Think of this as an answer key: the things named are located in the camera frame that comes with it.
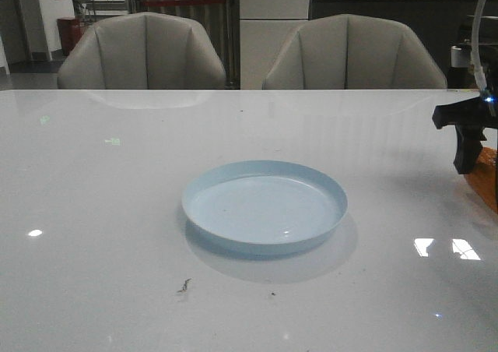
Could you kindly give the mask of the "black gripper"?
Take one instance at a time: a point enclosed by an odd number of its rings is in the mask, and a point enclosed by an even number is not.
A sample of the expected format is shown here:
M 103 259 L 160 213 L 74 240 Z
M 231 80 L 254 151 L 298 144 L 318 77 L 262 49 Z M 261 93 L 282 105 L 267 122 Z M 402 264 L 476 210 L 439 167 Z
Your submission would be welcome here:
M 497 128 L 497 99 L 473 97 L 457 103 L 438 105 L 432 119 L 438 129 L 456 125 L 457 151 L 454 166 L 459 174 L 469 174 L 482 152 L 482 141 L 486 141 L 484 128 Z

